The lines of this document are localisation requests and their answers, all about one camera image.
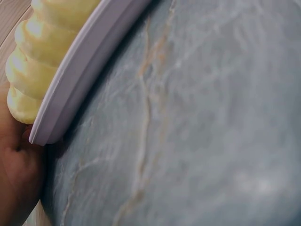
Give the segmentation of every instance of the pale yellow plastic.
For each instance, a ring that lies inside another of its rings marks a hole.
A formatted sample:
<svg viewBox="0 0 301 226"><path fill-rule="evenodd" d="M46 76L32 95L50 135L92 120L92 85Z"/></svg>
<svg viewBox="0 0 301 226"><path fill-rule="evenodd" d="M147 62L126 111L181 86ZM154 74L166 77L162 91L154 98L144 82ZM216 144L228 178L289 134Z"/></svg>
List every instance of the pale yellow plastic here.
<svg viewBox="0 0 301 226"><path fill-rule="evenodd" d="M76 35L101 0L32 0L33 15L16 28L8 57L8 108L32 124L45 93Z"/></svg>

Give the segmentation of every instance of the human hand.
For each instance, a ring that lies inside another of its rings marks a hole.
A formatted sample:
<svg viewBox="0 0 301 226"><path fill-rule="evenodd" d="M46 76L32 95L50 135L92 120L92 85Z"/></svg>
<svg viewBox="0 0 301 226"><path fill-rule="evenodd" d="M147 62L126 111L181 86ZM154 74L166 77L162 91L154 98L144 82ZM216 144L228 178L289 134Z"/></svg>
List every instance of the human hand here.
<svg viewBox="0 0 301 226"><path fill-rule="evenodd" d="M9 83L0 85L0 225L22 225L40 198L45 151L28 142L31 127L7 107Z"/></svg>

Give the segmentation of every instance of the finger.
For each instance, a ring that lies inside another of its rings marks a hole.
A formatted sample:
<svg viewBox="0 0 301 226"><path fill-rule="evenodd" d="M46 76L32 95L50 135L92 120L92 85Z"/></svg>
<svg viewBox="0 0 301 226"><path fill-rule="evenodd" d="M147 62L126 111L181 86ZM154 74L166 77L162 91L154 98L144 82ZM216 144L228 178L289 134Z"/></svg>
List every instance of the finger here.
<svg viewBox="0 0 301 226"><path fill-rule="evenodd" d="M41 157L44 158L45 155L44 147L29 143L28 139L29 139L30 132L31 132L31 128L27 127L21 138L20 149L26 152L30 152L29 154L33 155L36 158L41 158Z"/></svg>
<svg viewBox="0 0 301 226"><path fill-rule="evenodd" d="M12 149L17 149L25 125L15 120L7 105L9 82L0 85L0 142Z"/></svg>

